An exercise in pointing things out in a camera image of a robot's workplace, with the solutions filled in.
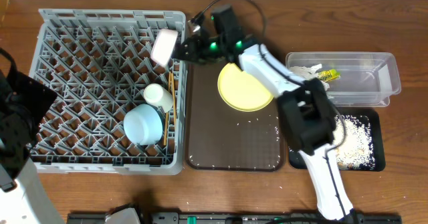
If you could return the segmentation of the green snack wrapper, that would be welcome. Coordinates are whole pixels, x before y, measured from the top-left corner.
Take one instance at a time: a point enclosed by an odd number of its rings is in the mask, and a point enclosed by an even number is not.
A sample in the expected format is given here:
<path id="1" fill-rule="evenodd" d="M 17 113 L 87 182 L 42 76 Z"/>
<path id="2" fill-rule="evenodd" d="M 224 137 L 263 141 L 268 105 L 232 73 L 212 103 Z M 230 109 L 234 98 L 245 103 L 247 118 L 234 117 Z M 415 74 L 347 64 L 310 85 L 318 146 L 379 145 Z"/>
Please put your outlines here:
<path id="1" fill-rule="evenodd" d="M 335 70 L 335 69 L 331 69 L 331 70 L 325 70 L 325 71 L 321 71 L 318 72 L 316 77 L 323 82 L 329 82 L 332 80 L 336 80 L 340 78 L 340 73 Z"/>

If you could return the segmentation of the cream white cup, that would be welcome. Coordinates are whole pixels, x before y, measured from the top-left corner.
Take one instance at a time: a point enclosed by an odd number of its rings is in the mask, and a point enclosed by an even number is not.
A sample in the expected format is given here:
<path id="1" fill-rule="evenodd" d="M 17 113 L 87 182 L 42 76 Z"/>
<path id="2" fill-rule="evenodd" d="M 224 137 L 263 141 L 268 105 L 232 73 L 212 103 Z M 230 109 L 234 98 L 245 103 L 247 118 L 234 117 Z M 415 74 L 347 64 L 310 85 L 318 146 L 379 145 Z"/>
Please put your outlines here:
<path id="1" fill-rule="evenodd" d="M 149 84 L 143 90 L 143 98 L 146 103 L 162 108 L 164 112 L 168 112 L 173 108 L 172 94 L 160 84 Z"/>

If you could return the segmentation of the light blue bowl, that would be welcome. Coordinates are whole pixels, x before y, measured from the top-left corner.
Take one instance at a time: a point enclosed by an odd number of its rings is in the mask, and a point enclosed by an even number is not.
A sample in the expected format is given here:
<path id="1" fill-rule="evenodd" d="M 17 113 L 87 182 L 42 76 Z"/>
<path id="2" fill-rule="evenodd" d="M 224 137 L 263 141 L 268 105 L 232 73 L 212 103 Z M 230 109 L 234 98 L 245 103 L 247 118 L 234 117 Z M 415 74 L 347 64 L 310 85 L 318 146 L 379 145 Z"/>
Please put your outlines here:
<path id="1" fill-rule="evenodd" d="M 156 144 L 163 136 L 163 122 L 158 112 L 148 104 L 141 104 L 124 117 L 126 137 L 134 144 Z"/>

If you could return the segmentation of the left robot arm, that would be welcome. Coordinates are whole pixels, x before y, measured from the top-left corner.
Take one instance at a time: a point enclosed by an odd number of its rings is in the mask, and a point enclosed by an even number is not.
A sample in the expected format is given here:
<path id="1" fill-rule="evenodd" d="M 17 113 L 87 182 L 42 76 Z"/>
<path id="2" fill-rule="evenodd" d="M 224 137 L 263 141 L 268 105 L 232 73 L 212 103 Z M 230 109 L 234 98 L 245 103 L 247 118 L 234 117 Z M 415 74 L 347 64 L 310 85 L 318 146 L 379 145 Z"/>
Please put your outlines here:
<path id="1" fill-rule="evenodd" d="M 10 63 L 8 74 L 1 74 L 1 222 L 63 223 L 28 148 L 37 144 L 39 123 L 57 94 L 19 72 L 4 49 L 1 56 Z"/>

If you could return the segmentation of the pink bowl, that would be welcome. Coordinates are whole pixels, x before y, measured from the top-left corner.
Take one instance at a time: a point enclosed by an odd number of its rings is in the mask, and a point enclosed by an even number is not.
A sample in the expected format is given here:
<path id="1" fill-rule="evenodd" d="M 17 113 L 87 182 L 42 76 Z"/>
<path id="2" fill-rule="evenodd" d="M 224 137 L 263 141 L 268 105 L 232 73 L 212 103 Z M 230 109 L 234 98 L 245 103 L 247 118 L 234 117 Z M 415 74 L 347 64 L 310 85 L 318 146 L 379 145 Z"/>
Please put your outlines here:
<path id="1" fill-rule="evenodd" d="M 175 48 L 178 32 L 170 29 L 161 29 L 154 41 L 150 58 L 158 65 L 165 67 Z"/>

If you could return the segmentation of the white napkin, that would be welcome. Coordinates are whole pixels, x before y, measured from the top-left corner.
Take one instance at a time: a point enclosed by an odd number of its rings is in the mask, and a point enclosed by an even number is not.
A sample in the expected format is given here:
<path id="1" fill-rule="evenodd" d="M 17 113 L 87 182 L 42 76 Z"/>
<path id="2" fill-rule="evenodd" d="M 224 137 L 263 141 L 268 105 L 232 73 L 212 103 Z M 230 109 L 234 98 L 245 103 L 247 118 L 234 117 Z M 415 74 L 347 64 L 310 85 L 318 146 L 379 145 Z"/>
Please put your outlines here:
<path id="1" fill-rule="evenodd" d="M 293 66 L 290 67 L 289 70 L 291 72 L 294 72 L 296 75 L 303 77 L 307 80 L 311 80 L 312 78 L 317 78 L 316 75 L 318 72 L 321 72 L 322 64 L 316 64 L 311 67 L 304 67 L 304 66 Z M 329 82 L 323 82 L 321 81 L 324 89 L 327 91 L 330 88 Z"/>

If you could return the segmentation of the leftover rice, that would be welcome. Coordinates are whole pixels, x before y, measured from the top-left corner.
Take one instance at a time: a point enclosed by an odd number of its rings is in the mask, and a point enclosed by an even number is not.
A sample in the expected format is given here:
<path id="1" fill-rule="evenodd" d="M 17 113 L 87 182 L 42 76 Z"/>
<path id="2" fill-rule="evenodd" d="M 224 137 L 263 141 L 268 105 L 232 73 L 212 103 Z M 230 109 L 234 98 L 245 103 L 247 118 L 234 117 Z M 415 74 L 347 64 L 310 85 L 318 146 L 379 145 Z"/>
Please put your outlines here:
<path id="1" fill-rule="evenodd" d="M 346 138 L 335 149 L 340 170 L 373 171 L 375 169 L 374 144 L 367 116 L 342 115 Z"/>

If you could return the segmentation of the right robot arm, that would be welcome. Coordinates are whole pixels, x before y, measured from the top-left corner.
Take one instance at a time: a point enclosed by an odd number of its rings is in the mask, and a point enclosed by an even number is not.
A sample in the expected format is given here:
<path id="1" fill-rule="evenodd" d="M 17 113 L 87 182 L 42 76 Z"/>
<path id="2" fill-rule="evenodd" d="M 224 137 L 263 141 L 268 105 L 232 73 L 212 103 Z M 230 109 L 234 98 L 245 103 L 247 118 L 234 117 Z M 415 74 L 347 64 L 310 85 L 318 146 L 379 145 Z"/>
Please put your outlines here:
<path id="1" fill-rule="evenodd" d="M 200 64 L 229 60 L 267 88 L 276 99 L 288 146 L 303 158 L 308 169 L 318 212 L 327 223 L 349 223 L 354 207 L 344 190 L 334 144 L 336 121 L 342 117 L 328 99 L 322 82 L 297 76 L 260 40 L 245 35 L 232 6 L 214 9 L 211 20 L 215 37 L 203 29 L 205 13 L 200 11 L 188 22 L 191 37 L 176 46 L 172 56 Z"/>

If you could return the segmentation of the wooden chopstick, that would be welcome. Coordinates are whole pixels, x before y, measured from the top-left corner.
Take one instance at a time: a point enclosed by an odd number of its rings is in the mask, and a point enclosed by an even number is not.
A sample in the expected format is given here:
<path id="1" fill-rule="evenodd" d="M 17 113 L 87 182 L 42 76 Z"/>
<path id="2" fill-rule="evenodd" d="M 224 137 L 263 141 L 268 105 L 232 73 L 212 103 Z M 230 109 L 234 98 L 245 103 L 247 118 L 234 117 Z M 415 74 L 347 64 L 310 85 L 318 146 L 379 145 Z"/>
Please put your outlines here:
<path id="1" fill-rule="evenodd" d="M 171 95 L 173 97 L 173 124 L 175 127 L 176 119 L 177 119 L 177 107 L 176 107 L 176 98 L 175 98 L 175 80 L 172 72 L 170 72 L 169 78 L 170 78 L 169 80 L 170 80 L 170 87 L 171 87 Z"/>
<path id="2" fill-rule="evenodd" d="M 168 74 L 168 93 L 171 93 L 171 73 Z M 164 136 L 163 136 L 163 146 L 166 147 L 167 146 L 167 130 L 168 130 L 168 125 L 169 125 L 169 111 L 167 110 L 166 114 L 165 114 L 165 126 L 164 126 Z"/>

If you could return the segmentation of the yellow plate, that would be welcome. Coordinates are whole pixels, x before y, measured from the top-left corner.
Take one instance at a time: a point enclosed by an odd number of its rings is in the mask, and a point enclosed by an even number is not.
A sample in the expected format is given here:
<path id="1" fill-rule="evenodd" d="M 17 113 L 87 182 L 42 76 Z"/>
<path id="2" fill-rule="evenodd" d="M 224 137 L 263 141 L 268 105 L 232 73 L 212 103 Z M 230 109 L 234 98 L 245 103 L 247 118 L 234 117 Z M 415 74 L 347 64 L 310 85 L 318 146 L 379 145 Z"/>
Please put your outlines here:
<path id="1" fill-rule="evenodd" d="M 261 110 L 274 98 L 255 77 L 234 63 L 226 64 L 220 71 L 217 89 L 228 106 L 242 112 Z"/>

